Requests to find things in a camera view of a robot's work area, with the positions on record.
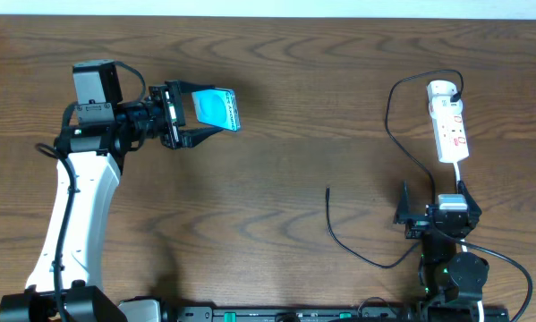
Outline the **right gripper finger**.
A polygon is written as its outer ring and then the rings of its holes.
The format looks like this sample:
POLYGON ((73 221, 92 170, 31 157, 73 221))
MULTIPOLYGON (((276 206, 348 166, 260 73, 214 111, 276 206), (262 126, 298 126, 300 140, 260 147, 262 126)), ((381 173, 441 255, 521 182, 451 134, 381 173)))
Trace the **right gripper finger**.
POLYGON ((468 211, 469 211, 469 217, 471 219, 479 219, 482 214, 482 210, 478 206, 476 201, 473 199, 468 189, 466 188, 464 181, 459 181, 457 183, 457 192, 463 195, 465 198, 468 211))
POLYGON ((409 205, 409 193, 407 182, 403 181, 402 192, 400 200, 396 206, 396 212, 394 214, 394 224, 405 224, 411 218, 411 211, 409 205))

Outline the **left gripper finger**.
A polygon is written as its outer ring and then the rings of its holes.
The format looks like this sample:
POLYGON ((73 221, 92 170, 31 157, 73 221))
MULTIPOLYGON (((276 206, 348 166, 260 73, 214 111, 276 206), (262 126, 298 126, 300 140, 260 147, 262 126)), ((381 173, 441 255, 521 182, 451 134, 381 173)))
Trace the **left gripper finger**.
POLYGON ((195 83, 191 83, 191 82, 183 81, 183 80, 178 81, 178 87, 179 87, 179 91, 182 94, 190 94, 194 92, 199 92, 199 91, 215 88, 214 85, 195 84, 195 83))
POLYGON ((206 127, 181 131, 181 142, 183 148, 195 148, 208 137, 221 132, 219 127, 206 127))

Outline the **Galaxy S25 smartphone cyan screen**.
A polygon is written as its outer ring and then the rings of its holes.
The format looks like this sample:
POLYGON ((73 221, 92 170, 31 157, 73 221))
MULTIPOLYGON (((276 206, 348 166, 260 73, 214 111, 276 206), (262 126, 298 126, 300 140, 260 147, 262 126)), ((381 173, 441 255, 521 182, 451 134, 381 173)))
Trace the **Galaxy S25 smartphone cyan screen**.
POLYGON ((236 96, 232 89, 205 89, 193 92, 191 96, 200 123, 229 131, 241 129, 236 96))

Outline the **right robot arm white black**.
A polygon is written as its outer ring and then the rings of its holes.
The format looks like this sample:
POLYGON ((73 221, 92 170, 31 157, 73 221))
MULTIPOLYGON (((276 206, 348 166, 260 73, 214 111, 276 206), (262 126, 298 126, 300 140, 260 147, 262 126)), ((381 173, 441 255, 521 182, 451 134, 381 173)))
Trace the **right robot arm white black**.
POLYGON ((458 243, 476 227, 481 209, 464 182, 455 194, 440 194, 420 214, 411 211, 407 185, 402 188, 394 222, 405 226, 405 237, 421 242, 420 284, 426 298, 416 305, 420 321, 488 321, 482 289, 489 263, 458 243))

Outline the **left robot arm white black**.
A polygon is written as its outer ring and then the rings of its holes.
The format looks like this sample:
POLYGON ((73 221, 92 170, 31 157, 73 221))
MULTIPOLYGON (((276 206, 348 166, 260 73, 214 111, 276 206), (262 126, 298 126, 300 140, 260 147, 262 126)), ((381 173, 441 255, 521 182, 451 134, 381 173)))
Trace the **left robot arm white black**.
POLYGON ((112 198, 127 153, 159 138, 170 149, 194 148, 240 127, 235 93, 181 80, 150 88, 129 106, 118 82, 77 80, 54 146, 36 148, 57 162, 47 237, 25 289, 5 295, 1 321, 172 321, 162 300, 114 304, 102 291, 101 261, 112 198))

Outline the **white USB charger adapter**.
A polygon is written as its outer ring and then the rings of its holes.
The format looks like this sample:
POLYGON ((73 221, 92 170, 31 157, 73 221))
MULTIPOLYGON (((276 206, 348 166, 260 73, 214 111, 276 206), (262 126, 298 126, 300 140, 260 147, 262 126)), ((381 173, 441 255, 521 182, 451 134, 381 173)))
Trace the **white USB charger adapter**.
POLYGON ((435 97, 452 97, 457 93, 456 85, 448 80, 434 80, 427 86, 427 93, 429 101, 432 101, 435 97))

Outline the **white power strip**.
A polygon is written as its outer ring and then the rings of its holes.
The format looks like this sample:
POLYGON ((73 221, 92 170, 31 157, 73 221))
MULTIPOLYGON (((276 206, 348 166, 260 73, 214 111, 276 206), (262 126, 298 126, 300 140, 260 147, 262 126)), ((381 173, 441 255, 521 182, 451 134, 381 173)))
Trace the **white power strip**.
POLYGON ((450 99, 450 96, 435 96, 429 103, 438 161, 446 164, 457 163, 469 156, 463 102, 451 102, 450 99))

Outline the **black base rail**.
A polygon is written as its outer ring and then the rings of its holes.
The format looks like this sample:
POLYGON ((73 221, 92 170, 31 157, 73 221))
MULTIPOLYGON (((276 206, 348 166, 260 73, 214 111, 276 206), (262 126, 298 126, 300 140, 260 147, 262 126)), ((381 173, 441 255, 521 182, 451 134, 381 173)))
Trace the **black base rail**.
POLYGON ((276 322, 276 321, 478 321, 478 310, 434 310, 425 318, 411 308, 371 305, 356 308, 211 308, 192 306, 179 308, 178 322, 276 322))

